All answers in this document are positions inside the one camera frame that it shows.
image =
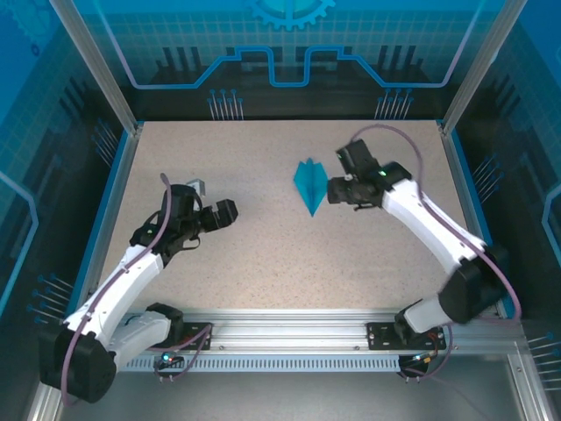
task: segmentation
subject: blue trim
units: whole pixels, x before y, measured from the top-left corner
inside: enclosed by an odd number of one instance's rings
[[[35,234],[39,229],[39,216],[37,215],[37,206],[35,206],[35,199],[27,191],[26,188],[14,182],[7,174],[2,171],[0,171],[0,182],[5,182],[10,189],[14,190],[18,196],[20,196],[27,202],[27,205],[29,206],[29,213],[32,217],[32,226],[27,233],[27,237],[25,237],[25,242],[22,245],[21,250],[19,251],[18,259],[16,260],[13,269],[11,270],[10,278],[8,278],[8,282],[6,283],[6,287],[4,288],[4,292],[2,293],[2,297],[0,297],[1,318],[4,314],[4,309],[6,308],[6,304],[8,303],[8,299],[10,298],[14,285],[16,284],[16,280],[18,279],[21,267],[24,266],[25,257],[27,257],[27,253],[32,246],[33,238],[35,237]]]
[[[475,217],[478,220],[479,227],[481,229],[481,236],[483,240],[491,246],[493,244],[493,239],[491,238],[491,232],[489,231],[489,226],[485,219],[485,214],[483,213],[483,208],[481,207],[481,202],[477,196],[477,190],[475,189],[475,183],[473,182],[472,173],[467,165],[467,159],[465,158],[464,148],[462,147],[458,133],[454,129],[451,133],[452,143],[458,154],[459,165],[464,173],[465,183],[467,184],[467,190],[469,191],[470,198],[472,199],[473,208],[475,209]],[[507,296],[502,299],[502,303],[505,307],[505,312],[508,318],[512,318],[515,315],[515,305],[512,302],[512,298]]]
[[[545,197],[545,204],[543,205],[543,215],[542,215],[542,227],[545,231],[545,235],[547,236],[547,240],[550,242],[551,249],[555,254],[557,259],[557,263],[561,266],[561,248],[555,238],[555,234],[551,229],[550,225],[550,214],[551,214],[551,206],[553,205],[553,200],[561,195],[561,183],[551,189],[547,196]]]
[[[86,282],[86,274],[88,273],[89,263],[94,252],[94,247],[96,245],[97,237],[99,236],[103,219],[105,218],[105,211],[107,211],[107,204],[111,196],[111,191],[113,190],[113,185],[115,184],[117,171],[121,164],[121,160],[123,159],[123,152],[127,143],[127,138],[127,131],[123,131],[123,135],[121,136],[121,140],[119,141],[119,146],[117,148],[117,153],[115,154],[115,159],[113,160],[113,165],[111,166],[111,171],[109,172],[109,178],[105,184],[102,200],[99,203],[99,208],[97,209],[96,220],[94,221],[94,226],[92,227],[91,234],[89,235],[88,244],[86,245],[86,251],[84,252],[84,256],[82,258],[80,270],[76,276],[76,283],[74,285],[74,289],[72,290],[72,296],[70,296],[70,302],[67,307],[67,315],[73,313],[78,306],[78,300],[80,299],[84,283]]]
[[[102,24],[107,32],[107,35],[110,38],[113,47],[115,48],[115,52],[117,57],[121,61],[123,65],[124,72],[126,73],[131,85],[136,89],[198,89],[209,77],[212,73],[222,64],[225,62],[231,61],[242,61],[242,53],[265,53],[267,56],[267,63],[269,68],[269,82],[271,86],[275,88],[303,88],[308,86],[310,73],[311,73],[311,55],[315,52],[336,52],[337,53],[337,60],[339,61],[356,61],[369,75],[372,77],[382,88],[442,88],[448,84],[448,81],[451,78],[451,75],[458,64],[459,58],[462,55],[465,45],[468,39],[472,35],[472,31],[474,26],[476,25],[479,15],[483,11],[484,5],[487,0],[480,0],[478,8],[475,10],[472,16],[472,20],[468,25],[467,29],[465,30],[465,34],[459,43],[458,50],[454,54],[452,58],[451,64],[446,71],[446,75],[441,82],[385,82],[380,75],[368,64],[368,62],[362,57],[361,55],[357,54],[346,54],[344,52],[344,46],[339,45],[317,45],[317,46],[310,46],[306,50],[304,54],[304,69],[303,69],[303,78],[301,82],[277,82],[276,75],[275,75],[275,66],[274,66],[274,54],[273,50],[269,46],[235,46],[234,47],[234,55],[232,56],[219,56],[203,73],[199,76],[199,78],[194,83],[176,83],[176,84],[154,84],[154,85],[145,85],[140,84],[136,81],[134,75],[132,74],[132,69],[126,61],[124,57],[123,50],[121,49],[120,45],[117,42],[117,37],[111,30],[110,24],[102,10],[102,6],[100,5],[99,0],[94,0],[94,5],[96,7],[96,11],[99,14],[100,19],[102,20]]]

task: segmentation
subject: vent slot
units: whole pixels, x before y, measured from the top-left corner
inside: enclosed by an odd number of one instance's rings
[[[148,373],[153,371],[157,357],[141,355],[120,371],[129,373]],[[185,361],[176,367],[162,370],[162,373],[182,371],[190,362],[191,356],[184,355]],[[397,372],[397,356],[376,355],[200,355],[191,371],[198,373],[364,373]]]

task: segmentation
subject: blue enclosure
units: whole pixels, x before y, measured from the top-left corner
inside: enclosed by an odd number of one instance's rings
[[[561,335],[560,18],[555,0],[0,1],[2,418],[37,410],[37,330],[93,292],[143,121],[436,120],[525,335]],[[556,413],[558,361],[528,361]]]

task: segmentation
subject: aluminum frame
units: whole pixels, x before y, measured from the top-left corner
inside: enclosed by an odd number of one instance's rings
[[[141,355],[129,361],[121,373],[153,374],[160,355]],[[180,373],[193,361],[185,355],[163,373]],[[268,354],[201,354],[193,362],[190,373],[398,373],[400,362],[393,355],[302,355]]]
[[[481,225],[477,219],[473,200],[467,187],[467,180],[462,172],[458,150],[454,146],[451,138],[451,131],[445,132],[442,130],[441,134],[444,151],[450,164],[452,178],[456,184],[459,201],[464,210],[467,228],[470,232],[474,232],[482,237],[483,232]],[[506,311],[502,302],[497,304],[497,310],[502,317],[506,316]],[[519,329],[523,334],[522,325],[519,325]],[[514,353],[508,353],[508,365],[524,416],[528,420],[536,421],[552,421],[557,419],[557,414],[548,401],[540,376],[537,373],[536,364],[529,350],[528,341],[526,339],[517,340],[515,342],[515,348]]]
[[[502,44],[507,39],[510,30],[515,25],[527,1],[505,1],[478,54],[475,56],[467,75],[465,75],[465,79],[462,81],[458,92],[452,99],[450,107],[446,111],[443,119],[444,133],[452,133],[458,124],[459,119],[464,114],[487,70],[493,64],[496,54],[499,53]]]
[[[450,136],[443,136],[444,149],[458,186],[462,203],[471,200],[465,178]],[[103,268],[107,244],[115,224],[118,208],[136,152],[138,138],[131,140],[124,150],[117,171],[114,194],[111,194],[102,230],[90,261],[84,291],[93,288]],[[477,218],[466,219],[474,232],[480,231]],[[191,322],[214,324],[213,340],[208,355],[341,355],[355,356],[404,355],[415,352],[369,351],[366,341],[366,322],[391,322],[397,309],[386,310],[190,310],[185,319]],[[555,419],[547,401],[536,367],[529,353],[520,325],[490,324],[476,320],[466,326],[454,326],[454,355],[507,355],[513,384],[517,390],[523,413],[528,420]],[[40,384],[33,402],[29,421],[54,420],[60,413],[60,392]]]
[[[138,122],[117,85],[109,66],[72,0],[49,0],[68,35],[74,42],[89,71],[96,79],[110,107],[115,111],[123,128],[134,135]]]
[[[103,216],[103,220],[99,228],[99,235],[97,236],[96,243],[94,244],[94,249],[92,251],[92,261],[101,261],[102,263],[88,265],[88,270],[84,276],[84,283],[82,291],[80,291],[76,308],[80,308],[80,306],[88,300],[89,295],[93,294],[97,289],[97,283],[102,275],[103,262],[107,256],[111,235],[113,233],[113,229],[115,228],[115,223],[117,222],[119,206],[123,199],[124,189],[126,188],[126,183],[129,179],[134,154],[136,153],[141,134],[142,125],[137,128],[134,134],[129,134],[125,140],[126,143],[124,145],[123,156],[118,163],[117,174],[115,175],[113,188],[111,189],[110,197],[107,202],[106,212]]]

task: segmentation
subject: cable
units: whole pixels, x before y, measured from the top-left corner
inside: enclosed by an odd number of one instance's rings
[[[435,344],[435,357],[438,356],[438,336],[435,333],[429,333],[427,335],[431,340],[432,343]]]
[[[127,326],[133,319],[139,318],[139,317],[140,317],[139,314],[135,314],[134,316],[130,316],[129,318],[126,319],[126,321],[124,322],[124,325]]]
[[[432,370],[427,375],[423,376],[423,378],[425,378],[425,379],[429,379],[429,378],[433,377],[436,373],[438,373],[440,370],[442,370],[442,367],[444,367],[444,365],[450,359],[450,356],[452,354],[452,344],[454,342],[454,335],[452,334],[452,326],[446,325],[446,327],[448,328],[448,349],[446,350],[446,354],[444,355],[444,358],[443,358],[442,362],[438,365],[437,368]]]
[[[423,375],[422,371],[419,370],[415,370],[414,368],[404,368],[405,370],[409,371],[410,373],[419,375],[418,379],[426,379],[427,375]],[[408,378],[405,374],[400,373],[401,377],[404,378]],[[454,383],[452,382],[447,382],[446,380],[442,380],[439,379],[438,377],[432,377],[432,380],[434,380],[435,382],[438,382],[450,389],[453,389],[458,395],[460,395],[466,402],[468,405],[470,405],[475,411],[477,411],[484,419],[486,419],[487,421],[493,421],[493,419],[491,417],[489,417],[485,412],[483,412],[483,410],[481,410],[477,404],[470,399],[470,397],[468,397],[468,395],[466,395],[464,392],[462,392]]]
[[[74,335],[72,336],[72,339],[70,340],[70,344],[68,344],[68,349],[67,349],[66,355],[64,356],[64,362],[62,363],[62,374],[61,374],[61,377],[60,377],[60,393],[61,393],[61,397],[62,397],[62,403],[64,404],[64,406],[72,406],[75,403],[75,402],[70,403],[69,397],[68,397],[68,370],[70,368],[70,360],[72,359],[72,354],[74,353],[74,349],[76,348],[76,344],[78,343],[78,339],[80,338],[80,335],[82,335],[82,332],[83,332],[86,324],[89,322],[89,320],[91,320],[91,318],[94,314],[94,311],[96,310],[96,306],[102,300],[103,296],[107,293],[109,288],[111,288],[113,286],[113,284],[119,279],[119,277],[122,274],[127,272],[129,270],[129,268],[132,267],[132,265],[134,265],[137,261],[139,261],[140,259],[142,259],[144,256],[146,256],[148,253],[150,253],[152,251],[152,249],[158,244],[158,241],[160,241],[161,236],[164,234],[164,231],[166,230],[167,223],[169,222],[169,217],[170,217],[170,214],[171,214],[171,208],[172,208],[172,187],[171,187],[171,184],[169,183],[169,180],[167,179],[165,174],[161,173],[160,174],[160,179],[166,185],[166,193],[167,193],[166,203],[167,203],[167,206],[166,206],[166,215],[164,217],[164,221],[163,221],[160,229],[158,230],[158,233],[156,234],[156,236],[154,237],[154,239],[148,245],[147,248],[142,250],[142,252],[140,252],[134,258],[132,258],[131,261],[126,263],[124,265],[124,267],[122,267],[120,270],[118,270],[105,283],[105,285],[103,285],[103,287],[101,288],[99,293],[96,295],[96,298],[94,298],[94,301],[89,306],[89,311],[82,317],[82,321],[80,322],[80,324],[78,325],[78,328],[74,332]]]
[[[194,365],[195,365],[195,361],[198,358],[199,354],[202,351],[202,347],[204,346],[204,343],[206,342],[207,338],[209,337],[210,334],[210,329],[212,328],[212,326],[207,325],[202,331],[200,331],[199,333],[197,333],[192,339],[188,340],[183,347],[192,344],[193,342],[195,342],[197,339],[199,339],[201,336],[204,335],[204,338],[201,340],[201,343],[199,344],[198,348],[196,349],[196,353],[195,355],[193,355],[193,358],[191,359],[191,361],[189,362],[189,364],[185,367],[185,369],[183,371],[181,371],[179,374],[177,375],[169,375],[168,377],[163,376],[160,371],[158,370],[158,365],[154,366],[154,373],[156,375],[158,375],[160,377],[160,381],[163,382],[164,379],[168,379],[170,382],[173,382],[176,379],[179,379],[180,377],[183,377]]]
[[[515,307],[515,315],[514,315],[512,321],[514,323],[520,321],[520,318],[522,316],[522,308],[520,306],[520,301],[518,300],[518,296],[516,295],[515,290],[512,288],[512,285],[508,281],[507,277],[502,273],[502,271],[499,269],[499,267],[491,259],[489,259],[485,255],[485,253],[483,253],[481,250],[479,250],[474,244],[472,244],[471,241],[469,241],[466,237],[464,237],[460,232],[456,231],[453,226],[448,224],[448,222],[444,218],[442,218],[440,215],[438,215],[432,209],[430,204],[425,200],[425,195],[424,195],[423,189],[422,189],[423,170],[424,170],[423,156],[421,155],[421,151],[419,150],[419,147],[417,146],[417,144],[404,131],[402,131],[400,129],[397,129],[395,127],[392,127],[391,125],[383,125],[382,123],[377,123],[375,125],[368,125],[366,127],[363,127],[362,129],[360,129],[359,131],[357,131],[356,133],[354,133],[352,135],[351,142],[356,140],[357,137],[361,133],[363,133],[367,130],[370,130],[370,129],[386,129],[386,130],[389,130],[390,132],[397,133],[400,136],[402,136],[413,147],[413,149],[415,150],[415,155],[417,157],[417,161],[419,162],[419,175],[417,176],[417,195],[419,196],[419,199],[421,201],[421,204],[423,205],[423,208],[441,226],[443,226],[449,232],[451,232],[451,234],[454,235],[454,237],[456,237],[457,239],[462,241],[464,244],[466,244],[468,246],[468,248],[470,248],[478,257],[480,257],[491,268],[491,270],[493,270],[493,272],[501,280],[502,284],[504,285],[505,289],[507,290],[508,294],[510,295],[510,298],[513,301],[513,304],[514,304],[514,307]]]

